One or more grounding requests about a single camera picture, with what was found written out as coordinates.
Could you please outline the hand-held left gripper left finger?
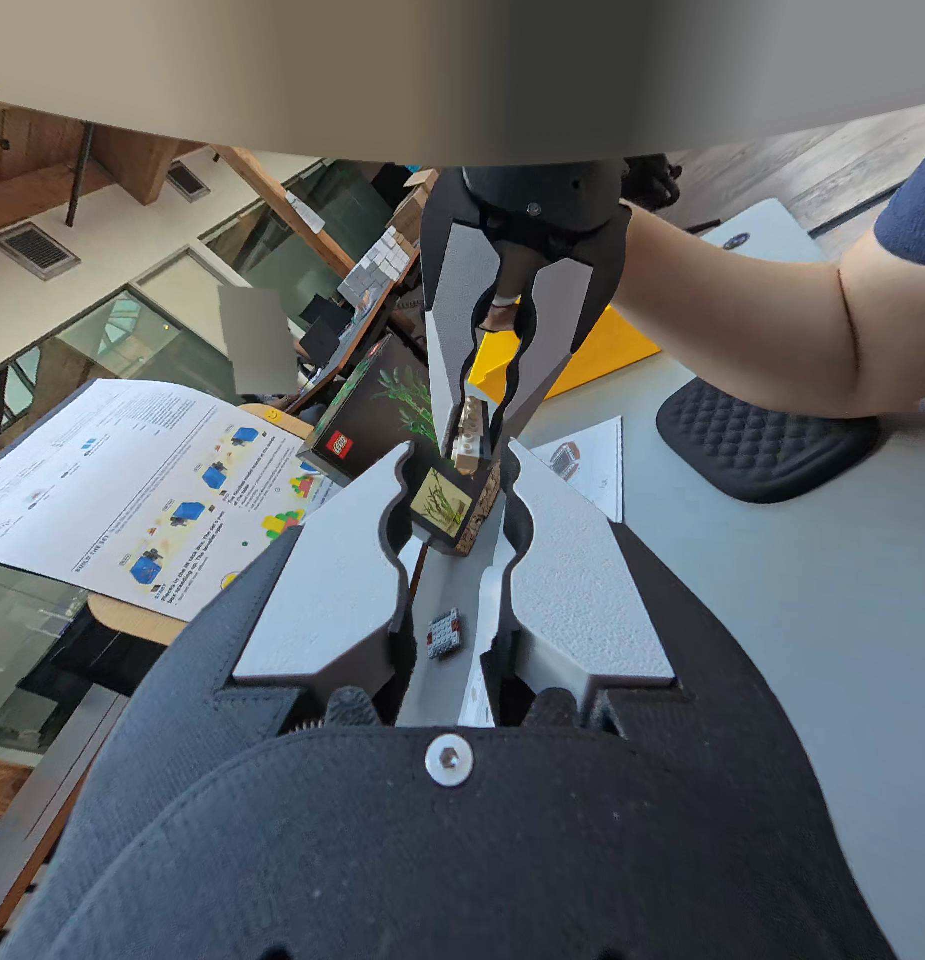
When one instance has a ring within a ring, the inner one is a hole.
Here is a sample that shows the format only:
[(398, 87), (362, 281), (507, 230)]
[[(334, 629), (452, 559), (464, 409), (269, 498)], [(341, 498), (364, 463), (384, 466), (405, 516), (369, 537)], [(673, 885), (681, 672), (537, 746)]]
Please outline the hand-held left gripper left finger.
[(319, 508), (295, 546), (232, 674), (239, 685), (384, 685), (396, 674), (412, 538), (405, 441)]

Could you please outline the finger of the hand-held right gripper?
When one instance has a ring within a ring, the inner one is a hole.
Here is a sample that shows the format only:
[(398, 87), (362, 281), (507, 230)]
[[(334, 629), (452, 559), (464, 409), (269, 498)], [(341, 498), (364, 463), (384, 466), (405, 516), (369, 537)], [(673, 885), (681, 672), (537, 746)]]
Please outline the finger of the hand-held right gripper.
[(496, 446), (528, 425), (572, 354), (593, 269), (560, 259), (539, 270), (528, 290), (528, 325), (506, 371), (504, 402), (496, 412)]
[(476, 350), (476, 313), (492, 294), (501, 261), (479, 228), (451, 226), (432, 306), (426, 312), (434, 436), (452, 450), (465, 400), (465, 376)]

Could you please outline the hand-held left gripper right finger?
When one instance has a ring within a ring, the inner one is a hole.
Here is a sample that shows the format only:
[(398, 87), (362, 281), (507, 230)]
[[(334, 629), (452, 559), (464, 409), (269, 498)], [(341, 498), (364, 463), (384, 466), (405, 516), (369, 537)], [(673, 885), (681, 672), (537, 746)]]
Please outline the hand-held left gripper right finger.
[(504, 517), (480, 581), (480, 681), (499, 694), (671, 687), (663, 648), (608, 517), (521, 442), (503, 455)]

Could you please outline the white and grey lego assembly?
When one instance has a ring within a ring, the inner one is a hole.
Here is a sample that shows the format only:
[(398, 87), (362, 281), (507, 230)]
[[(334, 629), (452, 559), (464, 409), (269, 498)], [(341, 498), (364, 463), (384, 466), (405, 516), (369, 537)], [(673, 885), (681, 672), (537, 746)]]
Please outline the white and grey lego assembly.
[(460, 410), (451, 460), (456, 471), (473, 477), (490, 470), (498, 460), (493, 439), (492, 403), (478, 395), (465, 396)]

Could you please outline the person's right forearm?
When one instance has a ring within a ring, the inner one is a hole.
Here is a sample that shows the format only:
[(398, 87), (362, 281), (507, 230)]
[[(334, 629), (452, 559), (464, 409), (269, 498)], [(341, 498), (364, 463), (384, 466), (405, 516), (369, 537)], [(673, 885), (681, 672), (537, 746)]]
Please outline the person's right forearm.
[(925, 400), (925, 265), (874, 229), (839, 263), (745, 257), (630, 209), (612, 305), (697, 377), (772, 411), (858, 419)]

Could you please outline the lego instruction booklet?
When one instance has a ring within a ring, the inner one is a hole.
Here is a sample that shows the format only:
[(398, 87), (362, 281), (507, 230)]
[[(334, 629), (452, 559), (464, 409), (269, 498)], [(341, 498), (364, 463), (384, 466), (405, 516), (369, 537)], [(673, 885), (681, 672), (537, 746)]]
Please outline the lego instruction booklet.
[(531, 452), (610, 521), (621, 523), (625, 519), (623, 440), (624, 418), (619, 415), (536, 445)]

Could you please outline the small grey lego assembly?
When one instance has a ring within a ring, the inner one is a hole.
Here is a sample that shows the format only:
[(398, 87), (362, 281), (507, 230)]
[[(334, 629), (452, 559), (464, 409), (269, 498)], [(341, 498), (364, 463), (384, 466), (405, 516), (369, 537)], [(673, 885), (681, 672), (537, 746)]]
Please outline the small grey lego assembly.
[(426, 653), (430, 661), (441, 661), (461, 651), (464, 632), (459, 609), (454, 606), (433, 618), (426, 635)]

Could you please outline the yellow plastic bin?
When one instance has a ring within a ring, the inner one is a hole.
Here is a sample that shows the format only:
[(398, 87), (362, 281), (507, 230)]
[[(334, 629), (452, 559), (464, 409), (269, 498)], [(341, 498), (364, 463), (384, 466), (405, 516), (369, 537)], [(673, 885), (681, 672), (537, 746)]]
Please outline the yellow plastic bin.
[[(516, 357), (518, 347), (519, 338), (513, 331), (485, 333), (468, 383), (493, 402), (502, 402), (506, 390), (507, 369)], [(545, 399), (551, 400), (660, 353), (661, 349), (657, 344), (609, 306)]]

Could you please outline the cardboard box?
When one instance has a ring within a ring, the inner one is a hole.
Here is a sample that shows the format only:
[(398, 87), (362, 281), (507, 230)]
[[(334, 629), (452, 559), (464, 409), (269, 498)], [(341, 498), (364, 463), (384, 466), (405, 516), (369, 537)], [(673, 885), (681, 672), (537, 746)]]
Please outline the cardboard box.
[(441, 174), (439, 167), (412, 173), (404, 184), (408, 195), (400, 202), (388, 223), (412, 246), (419, 243), (423, 211)]

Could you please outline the white mat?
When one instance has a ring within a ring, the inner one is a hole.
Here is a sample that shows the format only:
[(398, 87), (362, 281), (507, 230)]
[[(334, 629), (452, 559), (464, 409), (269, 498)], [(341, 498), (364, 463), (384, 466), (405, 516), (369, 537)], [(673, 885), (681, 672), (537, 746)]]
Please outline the white mat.
[(480, 654), (474, 654), (457, 725), (469, 729), (493, 729), (496, 721)]

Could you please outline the wooden sheet holder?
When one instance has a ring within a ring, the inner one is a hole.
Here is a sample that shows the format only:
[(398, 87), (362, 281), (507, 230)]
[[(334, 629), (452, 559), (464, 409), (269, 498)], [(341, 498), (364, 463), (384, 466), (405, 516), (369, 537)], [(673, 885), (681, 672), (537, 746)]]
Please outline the wooden sheet holder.
[[(314, 432), (311, 424), (272, 405), (250, 402), (240, 405), (240, 409), (303, 441)], [(162, 646), (170, 646), (188, 626), (186, 621), (92, 592), (88, 594), (87, 606), (104, 627)]]

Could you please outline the printed task instruction sheet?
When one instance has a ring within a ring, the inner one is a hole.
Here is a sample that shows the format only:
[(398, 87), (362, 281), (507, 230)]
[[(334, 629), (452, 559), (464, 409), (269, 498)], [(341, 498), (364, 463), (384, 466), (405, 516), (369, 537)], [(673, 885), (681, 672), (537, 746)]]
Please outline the printed task instruction sheet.
[(190, 622), (341, 490), (288, 422), (94, 380), (0, 454), (0, 565)]

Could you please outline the white side table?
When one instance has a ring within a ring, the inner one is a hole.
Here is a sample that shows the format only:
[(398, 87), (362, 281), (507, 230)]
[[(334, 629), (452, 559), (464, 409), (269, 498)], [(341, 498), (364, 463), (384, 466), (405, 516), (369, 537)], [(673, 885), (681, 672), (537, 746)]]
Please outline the white side table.
[(818, 244), (777, 198), (758, 202), (701, 238), (714, 248), (743, 258), (785, 263), (827, 261)]

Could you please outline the black wrist rest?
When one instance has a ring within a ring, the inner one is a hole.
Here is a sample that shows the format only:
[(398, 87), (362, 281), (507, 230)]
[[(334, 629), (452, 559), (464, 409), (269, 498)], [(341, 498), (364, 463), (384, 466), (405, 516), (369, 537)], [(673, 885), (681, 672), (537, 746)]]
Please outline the black wrist rest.
[(772, 505), (801, 498), (864, 462), (880, 446), (876, 417), (770, 411), (696, 378), (659, 407), (661, 440), (729, 498)]

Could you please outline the grey wall vent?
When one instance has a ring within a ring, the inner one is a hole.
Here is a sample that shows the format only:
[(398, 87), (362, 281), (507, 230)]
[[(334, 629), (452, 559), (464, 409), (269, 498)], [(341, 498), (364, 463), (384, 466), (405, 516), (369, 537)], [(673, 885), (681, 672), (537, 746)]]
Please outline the grey wall vent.
[(178, 159), (170, 163), (166, 181), (189, 203), (198, 202), (211, 193), (211, 188)]
[(33, 222), (1, 231), (0, 252), (42, 282), (50, 282), (82, 264), (81, 258)]

